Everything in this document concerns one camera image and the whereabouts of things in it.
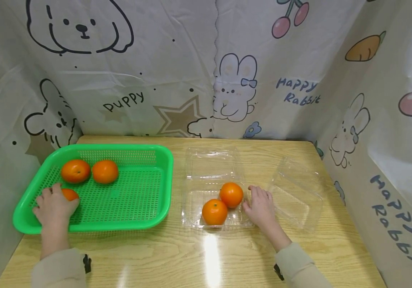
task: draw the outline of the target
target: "wooden table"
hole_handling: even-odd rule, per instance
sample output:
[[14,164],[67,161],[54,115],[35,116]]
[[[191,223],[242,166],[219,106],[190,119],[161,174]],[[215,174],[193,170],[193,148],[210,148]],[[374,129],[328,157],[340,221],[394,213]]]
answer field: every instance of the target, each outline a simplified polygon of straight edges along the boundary
[[[160,144],[175,158],[172,204],[160,225],[143,231],[70,235],[72,246],[93,260],[88,287],[286,287],[273,272],[275,252],[258,228],[208,233],[181,224],[185,149],[210,151],[233,146],[240,152],[247,182],[264,188],[282,157],[294,158],[325,176],[326,181],[318,183],[324,207],[315,233],[297,230],[284,219],[280,220],[282,226],[311,255],[334,287],[385,287],[309,142],[83,136],[78,143]],[[30,272],[38,262],[40,247],[39,236],[23,237],[0,278],[0,288],[30,286]]]

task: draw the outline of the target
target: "green plastic basket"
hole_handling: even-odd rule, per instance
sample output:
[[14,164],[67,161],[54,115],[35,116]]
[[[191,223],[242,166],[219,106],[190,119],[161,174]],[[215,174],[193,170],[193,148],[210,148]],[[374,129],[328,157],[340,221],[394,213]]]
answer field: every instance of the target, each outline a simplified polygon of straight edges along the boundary
[[[94,165],[112,160],[118,165],[118,179],[111,184],[96,183],[92,176],[80,184],[64,182],[61,167],[82,159]],[[141,230],[154,227],[166,217],[171,203],[172,153],[158,145],[76,144],[53,152],[44,161],[19,201],[14,226],[25,234],[41,233],[33,214],[36,197],[54,183],[76,191],[80,205],[70,218],[71,232]]]

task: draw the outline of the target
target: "orange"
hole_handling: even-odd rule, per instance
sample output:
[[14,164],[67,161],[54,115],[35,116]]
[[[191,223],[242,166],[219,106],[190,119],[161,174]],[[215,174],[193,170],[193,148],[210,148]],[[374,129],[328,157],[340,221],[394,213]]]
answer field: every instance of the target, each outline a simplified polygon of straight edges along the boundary
[[90,165],[79,159],[68,161],[60,171],[60,175],[66,182],[74,184],[86,181],[90,174]]
[[225,203],[212,199],[203,206],[203,219],[208,225],[222,225],[227,220],[228,209]]
[[243,200],[243,190],[233,182],[225,183],[220,189],[220,199],[228,208],[236,208]]
[[73,191],[72,189],[63,188],[62,193],[64,194],[65,198],[67,198],[67,200],[69,200],[69,201],[79,199],[78,194],[76,194],[76,192]]
[[112,183],[118,178],[118,166],[111,160],[98,161],[92,167],[92,176],[97,183]]

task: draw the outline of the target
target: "carrot print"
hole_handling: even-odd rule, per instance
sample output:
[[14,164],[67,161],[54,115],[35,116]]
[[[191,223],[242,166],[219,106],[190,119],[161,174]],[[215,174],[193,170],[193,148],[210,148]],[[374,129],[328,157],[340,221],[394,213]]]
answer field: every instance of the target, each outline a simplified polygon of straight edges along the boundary
[[375,56],[379,46],[385,38],[386,31],[380,35],[371,35],[359,40],[345,55],[345,60],[353,62],[369,61]]

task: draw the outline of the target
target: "child's hand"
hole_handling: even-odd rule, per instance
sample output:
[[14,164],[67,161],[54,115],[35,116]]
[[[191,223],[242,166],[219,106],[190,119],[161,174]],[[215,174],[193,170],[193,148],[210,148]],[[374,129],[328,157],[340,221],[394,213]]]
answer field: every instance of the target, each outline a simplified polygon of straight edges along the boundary
[[252,194],[252,203],[251,206],[247,202],[243,203],[244,212],[260,228],[276,252],[289,246],[291,240],[276,221],[272,194],[255,186],[249,186],[249,190]]
[[252,203],[249,206],[247,201],[244,202],[243,208],[249,219],[262,230],[277,223],[272,194],[258,186],[249,186],[248,189],[252,194]]
[[36,198],[38,207],[33,208],[33,213],[43,228],[63,227],[64,225],[68,228],[70,216],[80,203],[79,199],[67,200],[60,186],[60,183],[56,183],[52,188],[43,189],[43,193]]

